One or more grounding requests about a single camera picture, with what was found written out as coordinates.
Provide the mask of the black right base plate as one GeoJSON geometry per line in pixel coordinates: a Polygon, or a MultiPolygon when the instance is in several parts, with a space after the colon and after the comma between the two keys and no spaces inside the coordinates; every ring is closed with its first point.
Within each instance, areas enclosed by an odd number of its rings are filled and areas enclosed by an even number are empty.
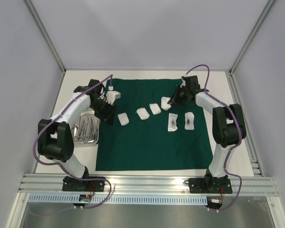
{"type": "Polygon", "coordinates": [[[207,193],[207,194],[232,194],[232,186],[228,176],[220,178],[189,178],[184,181],[188,185],[191,194],[207,193]]]}

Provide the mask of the dark green surgical drape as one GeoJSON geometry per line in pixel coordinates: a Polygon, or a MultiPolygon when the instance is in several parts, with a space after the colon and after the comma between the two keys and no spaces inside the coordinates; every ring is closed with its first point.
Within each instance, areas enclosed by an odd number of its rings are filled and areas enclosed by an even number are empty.
{"type": "Polygon", "coordinates": [[[174,105],[167,111],[141,120],[139,108],[149,110],[171,97],[181,79],[123,80],[112,84],[121,98],[116,100],[116,114],[126,113],[129,123],[121,126],[118,118],[113,126],[101,122],[98,140],[97,171],[157,171],[205,169],[212,161],[204,111],[194,103],[174,105]],[[194,130],[185,130],[185,113],[194,114],[194,130]],[[177,127],[168,131],[169,113],[177,114],[177,127]]]}

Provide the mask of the aluminium front rail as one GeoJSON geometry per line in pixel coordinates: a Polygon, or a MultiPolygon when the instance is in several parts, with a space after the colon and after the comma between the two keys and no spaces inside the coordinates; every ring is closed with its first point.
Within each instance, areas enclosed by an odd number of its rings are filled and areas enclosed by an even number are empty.
{"type": "MultiPolygon", "coordinates": [[[[119,195],[190,195],[188,176],[138,176],[102,175],[119,195]]],[[[24,174],[18,192],[20,193],[61,193],[65,174],[24,174]]],[[[229,177],[232,196],[240,191],[240,196],[277,197],[275,183],[270,177],[229,177]]]]}

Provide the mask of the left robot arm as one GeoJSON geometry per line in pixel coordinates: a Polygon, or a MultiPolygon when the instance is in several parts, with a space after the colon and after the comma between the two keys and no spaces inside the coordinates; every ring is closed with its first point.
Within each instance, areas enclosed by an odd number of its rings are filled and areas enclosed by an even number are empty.
{"type": "Polygon", "coordinates": [[[86,86],[77,86],[68,103],[50,119],[38,123],[38,135],[33,144],[33,155],[52,160],[71,178],[78,190],[90,185],[88,169],[74,155],[72,127],[82,113],[90,108],[101,122],[112,126],[121,93],[112,84],[105,88],[102,81],[91,79],[86,86]]]}

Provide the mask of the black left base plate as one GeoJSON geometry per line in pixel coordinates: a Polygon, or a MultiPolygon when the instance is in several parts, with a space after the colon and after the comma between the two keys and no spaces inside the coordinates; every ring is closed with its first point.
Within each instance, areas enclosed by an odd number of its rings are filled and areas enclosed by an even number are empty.
{"type": "Polygon", "coordinates": [[[69,192],[103,192],[104,191],[104,178],[101,177],[97,180],[81,181],[71,177],[64,177],[62,191],[69,192]]]}

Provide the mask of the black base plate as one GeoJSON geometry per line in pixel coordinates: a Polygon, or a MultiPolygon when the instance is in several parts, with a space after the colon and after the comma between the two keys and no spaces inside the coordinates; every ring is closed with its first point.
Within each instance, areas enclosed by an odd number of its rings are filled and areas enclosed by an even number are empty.
{"type": "Polygon", "coordinates": [[[188,185],[191,194],[207,193],[207,194],[232,194],[232,186],[228,176],[220,178],[189,178],[184,181],[188,185]]]}
{"type": "Polygon", "coordinates": [[[62,191],[69,192],[103,192],[104,191],[104,178],[101,177],[97,180],[81,181],[71,177],[64,177],[62,191]]]}

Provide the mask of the steel tweezers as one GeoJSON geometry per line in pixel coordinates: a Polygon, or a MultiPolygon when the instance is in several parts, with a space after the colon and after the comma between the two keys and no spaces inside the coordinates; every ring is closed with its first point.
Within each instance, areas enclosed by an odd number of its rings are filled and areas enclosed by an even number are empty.
{"type": "Polygon", "coordinates": [[[91,122],[90,122],[90,118],[86,119],[86,125],[85,125],[85,131],[84,131],[84,139],[86,141],[89,140],[90,136],[91,136],[91,122]]]}
{"type": "Polygon", "coordinates": [[[95,140],[97,136],[97,120],[95,117],[91,118],[91,133],[92,133],[92,139],[95,140]]]}
{"type": "Polygon", "coordinates": [[[94,118],[94,139],[95,141],[99,140],[99,125],[100,125],[100,120],[95,117],[94,118]]]}
{"type": "Polygon", "coordinates": [[[88,130],[89,130],[89,136],[90,140],[94,138],[94,124],[93,124],[93,118],[89,117],[88,119],[88,130]]]}

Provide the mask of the white gauze pad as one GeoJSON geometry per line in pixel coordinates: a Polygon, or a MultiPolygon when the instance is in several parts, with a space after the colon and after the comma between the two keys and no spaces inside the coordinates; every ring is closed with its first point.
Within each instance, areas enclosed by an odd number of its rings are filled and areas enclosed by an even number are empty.
{"type": "Polygon", "coordinates": [[[171,105],[168,103],[170,101],[170,97],[162,97],[161,98],[161,108],[165,111],[171,108],[171,105]]]}
{"type": "Polygon", "coordinates": [[[139,108],[137,110],[137,114],[141,120],[146,120],[150,117],[149,113],[147,112],[147,110],[145,108],[139,108]]]}
{"type": "Polygon", "coordinates": [[[118,114],[118,119],[119,119],[121,126],[125,126],[129,123],[129,118],[126,113],[118,114]]]}
{"type": "Polygon", "coordinates": [[[150,104],[149,107],[153,115],[161,113],[161,108],[159,107],[158,104],[150,104]]]}

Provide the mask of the aluminium frame post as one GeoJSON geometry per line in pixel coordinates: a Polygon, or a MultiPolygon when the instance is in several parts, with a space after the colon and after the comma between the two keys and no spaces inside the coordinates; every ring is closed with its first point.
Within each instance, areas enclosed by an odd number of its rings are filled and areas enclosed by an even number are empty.
{"type": "Polygon", "coordinates": [[[251,46],[252,42],[256,38],[257,34],[259,33],[262,25],[264,24],[265,20],[267,19],[268,15],[270,14],[272,8],[276,4],[277,0],[268,0],[262,9],[258,19],[256,20],[252,30],[250,31],[246,41],[244,42],[243,47],[241,48],[239,54],[235,58],[232,67],[229,70],[229,74],[232,76],[234,75],[235,71],[239,67],[242,59],[244,58],[245,54],[247,53],[249,47],[251,46]]]}
{"type": "Polygon", "coordinates": [[[66,68],[65,68],[65,66],[64,66],[64,64],[63,64],[63,62],[62,62],[62,60],[61,60],[61,58],[57,52],[52,40],[51,40],[43,22],[42,22],[42,20],[41,20],[41,17],[39,15],[36,7],[34,6],[33,1],[32,0],[23,0],[23,2],[25,4],[26,8],[28,9],[32,19],[34,20],[38,30],[40,31],[41,36],[43,37],[47,47],[49,48],[55,62],[57,63],[57,65],[60,69],[60,71],[64,75],[66,72],[66,68]]]}

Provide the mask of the left aluminium frame post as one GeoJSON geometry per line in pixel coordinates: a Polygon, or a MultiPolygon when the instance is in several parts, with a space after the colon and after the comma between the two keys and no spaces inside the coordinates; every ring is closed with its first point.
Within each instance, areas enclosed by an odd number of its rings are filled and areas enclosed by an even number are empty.
{"type": "Polygon", "coordinates": [[[41,36],[43,37],[47,47],[49,48],[55,62],[57,63],[57,65],[60,69],[60,71],[64,75],[66,72],[66,68],[65,68],[65,66],[64,66],[64,64],[63,64],[63,62],[62,62],[62,60],[61,60],[61,58],[57,52],[52,40],[51,40],[43,22],[42,22],[42,20],[41,20],[41,17],[39,15],[36,7],[34,6],[33,1],[32,0],[23,0],[23,2],[25,4],[26,8],[28,9],[32,19],[34,20],[38,30],[40,31],[41,36]]]}

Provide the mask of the stainless steel instrument tray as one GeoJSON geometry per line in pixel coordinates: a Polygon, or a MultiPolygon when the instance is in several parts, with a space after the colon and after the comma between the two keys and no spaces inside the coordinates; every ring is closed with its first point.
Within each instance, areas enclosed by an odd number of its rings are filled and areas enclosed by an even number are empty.
{"type": "MultiPolygon", "coordinates": [[[[75,124],[77,124],[78,122],[81,122],[83,120],[86,120],[89,117],[95,117],[93,110],[86,110],[86,111],[82,112],[80,117],[75,121],[75,124]]],[[[72,132],[72,137],[74,137],[74,130],[71,129],[71,132],[72,132]]],[[[88,143],[75,142],[74,141],[74,144],[77,146],[95,146],[97,143],[98,143],[98,141],[95,141],[93,139],[91,139],[91,140],[89,139],[88,143]]]]}

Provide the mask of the right aluminium frame post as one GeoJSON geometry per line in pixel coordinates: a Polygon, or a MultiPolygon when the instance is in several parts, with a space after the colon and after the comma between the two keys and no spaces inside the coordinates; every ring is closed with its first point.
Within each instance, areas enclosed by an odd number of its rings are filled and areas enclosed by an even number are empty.
{"type": "Polygon", "coordinates": [[[256,20],[252,30],[250,31],[246,41],[244,42],[243,47],[241,48],[239,54],[235,58],[232,67],[229,70],[229,74],[232,76],[234,75],[235,71],[239,67],[242,59],[244,58],[245,54],[247,53],[249,47],[251,46],[252,42],[256,38],[257,34],[259,33],[262,25],[264,24],[265,20],[267,19],[268,15],[270,14],[272,8],[276,4],[277,0],[268,0],[262,9],[258,19],[256,20]]]}

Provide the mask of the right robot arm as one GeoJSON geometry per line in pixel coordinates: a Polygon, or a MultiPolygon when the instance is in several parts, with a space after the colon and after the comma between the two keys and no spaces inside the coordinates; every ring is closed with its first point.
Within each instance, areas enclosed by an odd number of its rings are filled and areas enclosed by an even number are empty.
{"type": "Polygon", "coordinates": [[[247,131],[242,107],[239,104],[227,104],[214,97],[209,90],[201,88],[197,76],[183,76],[183,85],[178,85],[169,105],[182,105],[193,102],[212,115],[212,135],[216,142],[213,159],[207,169],[210,177],[204,180],[209,192],[221,187],[219,178],[230,175],[227,171],[231,153],[246,137],[247,131]]]}

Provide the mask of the clear suture packet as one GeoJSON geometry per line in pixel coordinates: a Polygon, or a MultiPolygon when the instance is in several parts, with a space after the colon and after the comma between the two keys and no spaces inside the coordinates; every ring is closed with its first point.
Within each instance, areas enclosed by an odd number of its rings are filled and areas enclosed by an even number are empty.
{"type": "Polygon", "coordinates": [[[169,113],[168,115],[168,131],[174,132],[178,129],[177,127],[177,114],[169,113]]]}
{"type": "Polygon", "coordinates": [[[185,113],[185,130],[194,130],[194,114],[192,112],[185,113]]]}

